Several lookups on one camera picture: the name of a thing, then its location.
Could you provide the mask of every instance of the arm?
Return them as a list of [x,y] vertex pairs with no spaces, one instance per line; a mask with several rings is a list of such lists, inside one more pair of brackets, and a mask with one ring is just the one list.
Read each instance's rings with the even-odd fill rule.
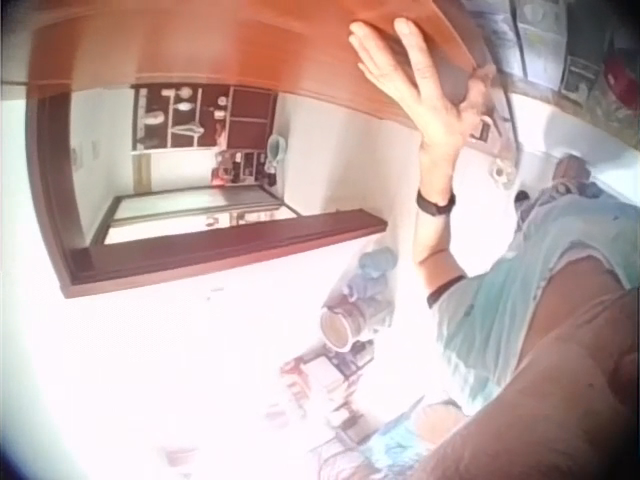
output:
[[[393,98],[422,134],[420,193],[432,203],[446,205],[451,197],[455,163],[469,134],[480,123],[495,68],[471,76],[467,96],[458,106],[445,97],[435,65],[420,30],[406,19],[394,23],[415,77],[412,82],[375,29],[351,25],[349,42],[360,57],[358,67],[376,87]],[[414,261],[428,293],[464,272],[449,251],[449,219],[419,212]]]

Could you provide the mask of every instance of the hand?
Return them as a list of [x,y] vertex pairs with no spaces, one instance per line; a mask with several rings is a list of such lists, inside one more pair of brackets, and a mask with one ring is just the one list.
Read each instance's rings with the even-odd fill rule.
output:
[[394,28],[407,50],[415,85],[404,74],[380,35],[362,22],[351,24],[349,37],[361,60],[358,67],[371,83],[407,113],[422,134],[423,147],[455,152],[457,157],[468,136],[481,122],[495,67],[484,67],[473,73],[467,96],[456,107],[442,92],[433,59],[418,27],[407,19],[398,18]]

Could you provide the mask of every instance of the wooden door frame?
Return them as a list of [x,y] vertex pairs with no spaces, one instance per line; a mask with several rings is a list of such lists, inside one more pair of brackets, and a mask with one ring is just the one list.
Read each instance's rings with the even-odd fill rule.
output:
[[27,94],[31,194],[49,258],[66,298],[137,288],[302,253],[382,233],[364,210],[311,215],[112,245],[85,238],[69,144],[71,93]]

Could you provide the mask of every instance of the watch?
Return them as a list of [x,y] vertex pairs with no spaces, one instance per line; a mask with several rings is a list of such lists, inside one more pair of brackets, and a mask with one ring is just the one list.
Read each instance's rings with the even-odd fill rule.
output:
[[449,215],[451,213],[451,210],[453,210],[453,207],[455,207],[456,205],[456,194],[451,192],[451,196],[449,197],[449,201],[447,202],[447,204],[438,205],[424,198],[420,193],[420,190],[418,190],[416,204],[422,212],[426,213],[427,215],[431,215],[432,217]]

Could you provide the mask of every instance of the person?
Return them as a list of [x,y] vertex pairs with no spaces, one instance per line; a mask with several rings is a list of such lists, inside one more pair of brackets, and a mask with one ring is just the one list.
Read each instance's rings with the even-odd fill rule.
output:
[[[495,69],[473,72],[465,100],[453,105],[418,27],[399,18],[394,28],[413,79],[374,28],[354,22],[349,42],[364,76],[422,136],[413,256],[449,393],[470,417],[407,471],[453,480],[599,472],[637,418],[640,210],[584,172],[557,169],[557,181],[538,197],[518,195],[507,252],[486,273],[467,277],[449,249],[452,179]],[[564,164],[584,167],[572,156]]]

